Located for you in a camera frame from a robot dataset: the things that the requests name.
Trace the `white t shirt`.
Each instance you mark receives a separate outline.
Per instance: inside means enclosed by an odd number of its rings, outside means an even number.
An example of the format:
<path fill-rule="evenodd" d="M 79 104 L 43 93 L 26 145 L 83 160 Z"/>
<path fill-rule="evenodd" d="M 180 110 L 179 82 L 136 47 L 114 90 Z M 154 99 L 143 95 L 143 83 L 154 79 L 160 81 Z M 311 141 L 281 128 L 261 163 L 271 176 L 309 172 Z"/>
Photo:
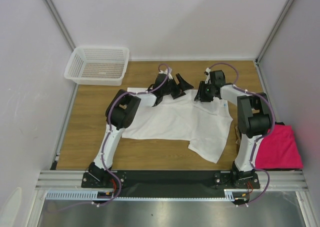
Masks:
<path fill-rule="evenodd" d="M 188 149 L 217 163 L 233 121 L 228 102 L 215 97 L 211 102 L 195 101 L 197 90 L 177 99 L 164 96 L 157 106 L 139 105 L 132 124 L 122 137 L 134 140 L 188 141 Z"/>

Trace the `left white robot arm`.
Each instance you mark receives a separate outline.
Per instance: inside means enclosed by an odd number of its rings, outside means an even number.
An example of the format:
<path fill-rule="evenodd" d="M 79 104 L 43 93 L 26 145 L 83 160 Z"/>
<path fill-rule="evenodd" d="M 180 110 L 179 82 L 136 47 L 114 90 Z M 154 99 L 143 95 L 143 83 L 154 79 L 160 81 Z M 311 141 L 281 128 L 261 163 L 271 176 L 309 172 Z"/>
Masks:
<path fill-rule="evenodd" d="M 164 96 L 170 95 L 175 100 L 194 88 L 179 73 L 175 76 L 178 82 L 170 74 L 161 72 L 148 88 L 120 89 L 117 92 L 105 111 L 105 134 L 98 154 L 83 175 L 83 187 L 105 188 L 115 179 L 111 174 L 115 151 L 124 130 L 133 123 L 139 107 L 156 107 Z"/>

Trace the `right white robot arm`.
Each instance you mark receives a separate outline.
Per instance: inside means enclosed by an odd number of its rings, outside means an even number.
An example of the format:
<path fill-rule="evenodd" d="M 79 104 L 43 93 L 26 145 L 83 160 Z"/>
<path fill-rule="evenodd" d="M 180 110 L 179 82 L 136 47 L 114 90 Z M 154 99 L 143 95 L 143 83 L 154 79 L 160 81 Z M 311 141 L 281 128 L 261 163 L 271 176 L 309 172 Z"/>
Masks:
<path fill-rule="evenodd" d="M 234 188 L 245 188 L 257 179 L 256 157 L 264 137 L 275 127 L 275 115 L 263 92 L 254 93 L 227 83 L 222 70 L 205 71 L 206 80 L 199 83 L 196 102 L 209 103 L 214 98 L 228 101 L 237 107 L 237 126 L 241 133 L 239 152 L 224 183 Z"/>

